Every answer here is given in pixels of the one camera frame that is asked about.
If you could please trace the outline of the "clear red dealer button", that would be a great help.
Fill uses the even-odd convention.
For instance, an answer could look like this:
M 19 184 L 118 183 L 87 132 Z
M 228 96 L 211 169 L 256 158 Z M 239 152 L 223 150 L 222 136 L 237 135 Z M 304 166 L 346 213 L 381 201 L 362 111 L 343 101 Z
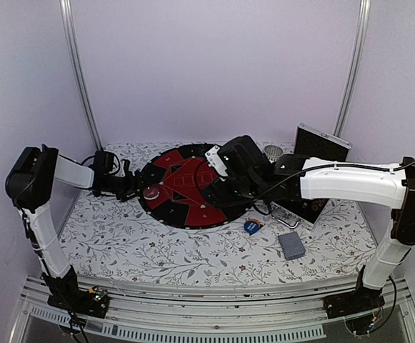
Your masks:
M 157 186 L 149 186 L 143 189 L 142 194 L 145 200 L 153 201 L 159 197 L 160 191 Z

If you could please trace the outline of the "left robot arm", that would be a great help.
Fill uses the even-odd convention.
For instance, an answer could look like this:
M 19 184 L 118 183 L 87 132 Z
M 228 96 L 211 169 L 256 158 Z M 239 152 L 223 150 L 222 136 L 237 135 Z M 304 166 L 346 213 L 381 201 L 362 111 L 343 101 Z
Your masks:
M 96 151 L 93 164 L 80 164 L 42 145 L 24 148 L 5 182 L 5 191 L 21 215 L 26 238 L 38 256 L 49 281 L 61 281 L 75 274 L 62 251 L 51 216 L 50 199 L 55 181 L 94 196 L 112 195 L 119 201 L 131 199 L 139 190 L 139 173 L 132 172 L 129 160 L 114 166 L 116 156 Z

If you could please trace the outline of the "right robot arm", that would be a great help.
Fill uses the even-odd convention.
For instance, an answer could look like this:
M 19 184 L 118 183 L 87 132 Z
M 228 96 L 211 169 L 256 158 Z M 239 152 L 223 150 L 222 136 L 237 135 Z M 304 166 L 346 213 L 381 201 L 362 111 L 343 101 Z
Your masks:
M 348 297 L 355 312 L 364 311 L 386 280 L 415 246 L 415 159 L 400 164 L 358 164 L 284 154 L 270 162 L 250 136 L 238 136 L 204 154 L 218 179 L 202 190 L 216 208 L 256 201 L 302 202 L 343 199 L 390 208 L 386 236 L 359 275 Z

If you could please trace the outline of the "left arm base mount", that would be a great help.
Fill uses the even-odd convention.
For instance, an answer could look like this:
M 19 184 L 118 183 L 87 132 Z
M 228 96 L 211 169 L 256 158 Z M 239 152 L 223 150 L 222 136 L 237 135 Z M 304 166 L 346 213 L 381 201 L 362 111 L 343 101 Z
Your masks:
M 81 290 L 73 267 L 64 277 L 51 277 L 45 273 L 42 277 L 50 290 L 48 305 L 74 314 L 101 319 L 106 317 L 110 302 L 108 292 L 98 286 Z

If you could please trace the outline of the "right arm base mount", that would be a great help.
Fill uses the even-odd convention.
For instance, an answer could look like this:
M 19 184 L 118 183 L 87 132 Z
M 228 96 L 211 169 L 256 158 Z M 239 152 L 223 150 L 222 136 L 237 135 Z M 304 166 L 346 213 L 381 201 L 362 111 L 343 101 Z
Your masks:
M 393 304 L 386 318 L 380 319 L 380 316 L 384 313 L 385 305 L 382 289 L 374 290 L 364 286 L 364 270 L 365 267 L 362 267 L 358 274 L 354 290 L 326 296 L 322 299 L 323 308 L 329 319 L 372 311 L 373 309 L 377 310 L 376 314 L 367 314 L 362 317 L 348 319 L 344 322 L 347 330 L 355 337 L 369 336 L 385 326 L 394 313 L 397 301 L 396 282 L 392 276 L 389 276 L 388 280 L 394 288 Z

